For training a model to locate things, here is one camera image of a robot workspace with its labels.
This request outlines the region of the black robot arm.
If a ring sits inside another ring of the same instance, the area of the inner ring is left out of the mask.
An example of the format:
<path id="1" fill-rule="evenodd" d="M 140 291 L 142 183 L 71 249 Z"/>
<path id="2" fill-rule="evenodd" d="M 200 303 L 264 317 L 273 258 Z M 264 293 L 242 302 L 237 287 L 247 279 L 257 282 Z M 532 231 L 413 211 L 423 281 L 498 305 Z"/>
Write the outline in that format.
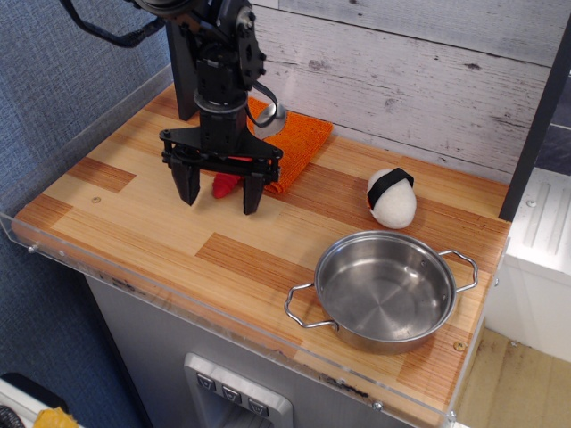
<path id="1" fill-rule="evenodd" d="M 266 185 L 278 181 L 283 152 L 249 130 L 280 131 L 286 112 L 263 84 L 265 54 L 255 36 L 248 1 L 140 1 L 147 12 L 173 23 L 186 41 L 179 64 L 195 75 L 194 128 L 164 129 L 162 157 L 181 200 L 193 204 L 203 170 L 244 180 L 244 214 L 253 214 Z"/>

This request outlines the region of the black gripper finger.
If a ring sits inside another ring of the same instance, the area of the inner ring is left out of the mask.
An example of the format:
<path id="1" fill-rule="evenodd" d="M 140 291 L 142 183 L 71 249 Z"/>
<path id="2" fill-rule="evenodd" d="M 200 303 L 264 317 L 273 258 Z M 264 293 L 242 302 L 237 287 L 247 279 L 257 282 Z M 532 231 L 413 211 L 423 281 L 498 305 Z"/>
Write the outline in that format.
<path id="1" fill-rule="evenodd" d="M 251 175 L 244 178 L 243 208 L 245 215 L 251 215 L 257 211 L 264 186 L 264 176 L 262 175 Z"/>
<path id="2" fill-rule="evenodd" d="M 186 204 L 193 205 L 200 191 L 200 169 L 176 162 L 171 163 L 170 169 L 179 198 Z"/>

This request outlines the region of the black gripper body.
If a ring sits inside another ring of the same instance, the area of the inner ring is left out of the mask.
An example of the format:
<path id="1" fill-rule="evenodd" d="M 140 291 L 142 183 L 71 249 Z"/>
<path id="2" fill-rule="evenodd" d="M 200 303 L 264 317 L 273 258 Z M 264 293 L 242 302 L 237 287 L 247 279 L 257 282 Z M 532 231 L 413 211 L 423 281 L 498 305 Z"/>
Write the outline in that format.
<path id="1" fill-rule="evenodd" d="M 256 137 L 247 126 L 247 111 L 231 114 L 201 111 L 200 125 L 164 129 L 163 162 L 242 177 L 261 176 L 277 182 L 281 149 Z"/>

